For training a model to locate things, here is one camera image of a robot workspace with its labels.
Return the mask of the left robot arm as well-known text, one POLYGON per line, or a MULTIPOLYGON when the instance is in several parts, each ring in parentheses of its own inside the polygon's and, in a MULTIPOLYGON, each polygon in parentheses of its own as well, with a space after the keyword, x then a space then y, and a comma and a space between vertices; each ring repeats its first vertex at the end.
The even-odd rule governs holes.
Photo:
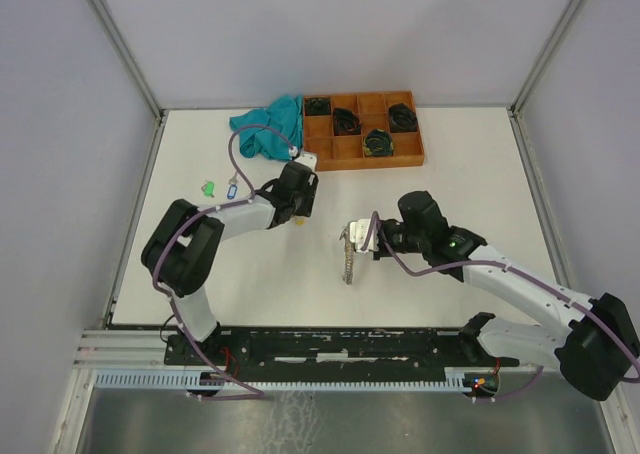
POLYGON ((152 285, 164 294, 188 336, 187 353, 209 364, 221 352, 219 321, 205 289, 219 245, 229 239, 310 217, 318 186, 314 169, 286 163, 280 175, 243 199, 199 208, 185 199, 165 212, 141 254, 152 285))

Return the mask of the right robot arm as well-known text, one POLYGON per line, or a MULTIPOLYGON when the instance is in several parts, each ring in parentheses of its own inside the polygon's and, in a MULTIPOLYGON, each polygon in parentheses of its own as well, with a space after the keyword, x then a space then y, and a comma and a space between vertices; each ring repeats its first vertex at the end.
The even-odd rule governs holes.
POLYGON ((486 291, 523 312, 532 324, 479 313, 460 330, 459 353, 467 363, 512 358, 560 372, 578 392, 606 400, 621 383, 636 384, 639 337, 626 305, 604 293, 598 298, 546 281, 512 262, 482 236, 448 223, 427 191, 398 201, 400 219, 370 217, 350 221, 340 238, 345 244, 343 280, 352 281, 357 253, 375 259, 418 254, 427 263, 423 275, 441 273, 486 291))

